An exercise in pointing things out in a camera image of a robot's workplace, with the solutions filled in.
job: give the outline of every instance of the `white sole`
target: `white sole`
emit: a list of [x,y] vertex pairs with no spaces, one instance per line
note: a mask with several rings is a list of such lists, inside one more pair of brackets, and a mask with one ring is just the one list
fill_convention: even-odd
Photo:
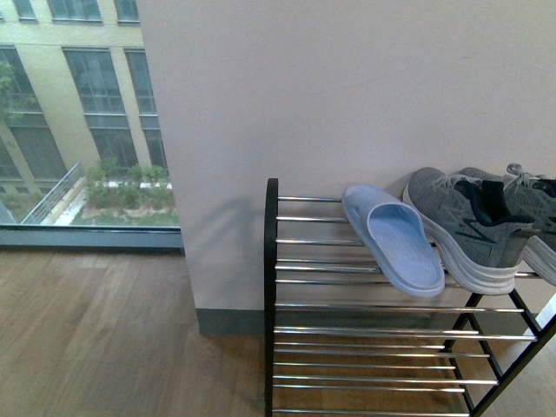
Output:
[[[403,202],[418,212],[409,198],[408,185],[403,191]],[[518,267],[493,268],[473,262],[463,252],[455,239],[441,226],[419,212],[425,233],[436,243],[440,258],[450,275],[465,289],[482,295],[504,295],[511,293],[515,285]]]
[[546,282],[556,286],[556,253],[538,236],[527,241],[523,260]]

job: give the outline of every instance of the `slipper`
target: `slipper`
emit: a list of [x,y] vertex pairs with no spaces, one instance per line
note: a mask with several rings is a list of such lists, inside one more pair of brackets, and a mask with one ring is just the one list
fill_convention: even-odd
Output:
[[355,233],[396,288],[417,297],[444,289],[444,270],[414,208],[369,185],[348,187],[341,203]]

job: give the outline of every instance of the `building facade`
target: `building facade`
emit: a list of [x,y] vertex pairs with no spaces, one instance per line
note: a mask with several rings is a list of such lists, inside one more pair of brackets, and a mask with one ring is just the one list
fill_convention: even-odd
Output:
[[1,193],[44,194],[78,162],[167,168],[135,0],[0,0],[0,14]]

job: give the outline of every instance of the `window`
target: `window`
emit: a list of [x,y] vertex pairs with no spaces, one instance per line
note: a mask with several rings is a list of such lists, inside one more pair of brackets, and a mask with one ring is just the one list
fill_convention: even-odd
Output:
[[118,22],[139,23],[136,0],[116,0],[115,3],[118,12]]
[[21,176],[16,168],[16,164],[11,159],[10,152],[0,139],[0,178],[4,180],[19,180]]
[[96,0],[49,0],[49,5],[54,21],[102,21]]
[[156,117],[155,94],[150,83],[149,66],[143,50],[126,50],[129,72],[136,91],[137,106],[141,115],[141,122],[147,147],[149,148],[150,162],[153,165],[168,169],[162,137]]
[[35,11],[31,7],[30,0],[14,0],[14,4],[16,5],[19,20],[36,22]]
[[124,114],[114,65],[107,50],[66,50],[85,113]]
[[145,138],[147,139],[147,147],[149,148],[151,163],[153,165],[163,167],[164,169],[168,169],[160,130],[144,130],[144,132]]
[[0,48],[0,76],[11,79],[6,91],[6,103],[2,103],[10,111],[41,111],[29,78],[15,48]]
[[150,83],[147,57],[142,50],[127,50],[129,71],[133,86],[136,89],[137,105],[142,115],[155,115],[155,95]]
[[57,181],[66,168],[48,128],[11,128],[36,180]]
[[120,174],[137,164],[136,149],[128,129],[91,129],[96,149],[104,161],[114,160]]

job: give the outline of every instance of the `sneaker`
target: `sneaker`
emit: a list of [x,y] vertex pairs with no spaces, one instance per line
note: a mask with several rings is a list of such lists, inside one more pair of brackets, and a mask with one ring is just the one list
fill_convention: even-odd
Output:
[[527,242],[523,259],[542,278],[556,286],[556,180],[523,172],[521,165],[510,163],[510,175],[498,176],[476,168],[462,174],[503,181],[506,203],[516,215],[530,215],[539,234]]
[[419,211],[425,232],[463,288],[482,295],[513,290],[533,218],[510,213],[502,182],[423,168],[411,176],[403,201]]

